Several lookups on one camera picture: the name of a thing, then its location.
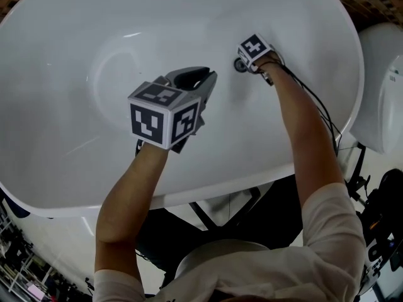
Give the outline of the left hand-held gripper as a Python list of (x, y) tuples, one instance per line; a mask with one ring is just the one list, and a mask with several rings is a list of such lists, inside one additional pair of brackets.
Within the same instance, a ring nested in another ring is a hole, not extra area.
[(209, 67), (186, 67), (142, 83), (128, 97), (132, 134), (180, 153), (196, 132), (200, 110), (206, 108), (217, 78)]

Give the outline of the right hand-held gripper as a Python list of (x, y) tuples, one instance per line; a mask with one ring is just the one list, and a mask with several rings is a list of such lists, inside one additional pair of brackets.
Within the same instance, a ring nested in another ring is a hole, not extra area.
[(237, 71), (260, 75), (266, 83), (272, 86), (271, 77), (258, 69), (254, 62), (273, 50), (273, 46), (267, 43), (261, 35), (257, 33), (251, 35), (237, 46)]

